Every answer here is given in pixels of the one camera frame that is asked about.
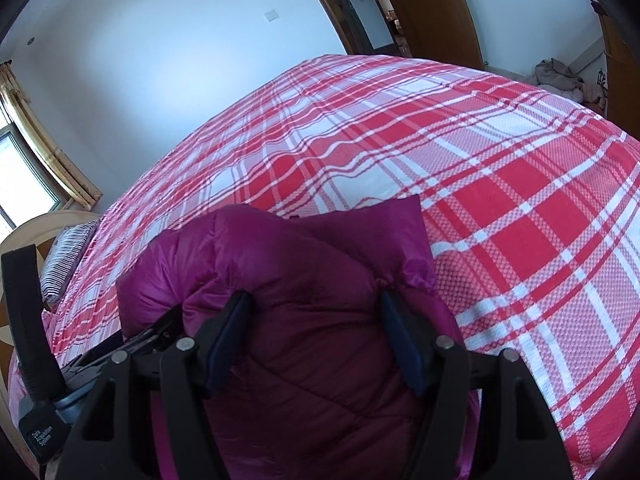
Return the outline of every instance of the black device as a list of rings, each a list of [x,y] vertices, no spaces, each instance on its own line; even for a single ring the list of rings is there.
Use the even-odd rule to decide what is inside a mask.
[[[118,333],[61,370],[40,320],[35,247],[4,254],[2,274],[29,394],[20,406],[20,433],[41,463],[63,451],[58,480],[76,480],[88,471],[94,480],[158,479],[151,391],[162,396],[178,476],[229,478],[203,400],[228,378],[250,322],[251,295],[234,293],[194,338],[182,336],[178,306],[136,338],[123,343]],[[417,397],[434,399],[402,480],[453,478],[470,390],[482,391],[471,478],[572,478],[558,428],[515,351],[469,352],[437,334],[393,290],[380,295],[379,307],[405,383]]]

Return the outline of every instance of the window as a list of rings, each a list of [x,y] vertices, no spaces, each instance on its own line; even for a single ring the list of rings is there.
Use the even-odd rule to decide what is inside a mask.
[[[67,199],[0,107],[0,243],[19,225]]]

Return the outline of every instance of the door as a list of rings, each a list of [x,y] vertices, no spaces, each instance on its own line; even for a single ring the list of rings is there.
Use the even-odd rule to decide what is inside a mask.
[[[414,57],[484,68],[466,0],[390,0]]]
[[[367,31],[350,0],[321,0],[348,54],[373,54]]]

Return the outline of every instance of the striped pillow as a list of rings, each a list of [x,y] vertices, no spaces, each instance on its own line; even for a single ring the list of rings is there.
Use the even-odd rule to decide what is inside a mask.
[[[99,220],[62,229],[53,242],[40,272],[42,301],[52,306],[65,295],[71,277],[76,272]]]

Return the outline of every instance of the silver screw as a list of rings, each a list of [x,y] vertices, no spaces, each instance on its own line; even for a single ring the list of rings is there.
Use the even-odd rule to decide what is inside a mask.
[[[194,346],[196,346],[196,342],[190,337],[183,337],[182,339],[179,339],[175,344],[175,347],[182,352],[191,350]]]
[[[118,350],[117,352],[113,353],[113,355],[111,356],[111,360],[117,365],[121,365],[124,361],[127,360],[128,357],[129,354],[127,354],[124,350]]]
[[[448,335],[440,335],[436,339],[436,345],[442,348],[443,350],[449,350],[453,348],[456,343],[450,338]]]
[[[513,348],[505,348],[502,351],[502,357],[507,359],[507,361],[514,363],[520,358],[520,354],[518,354]]]

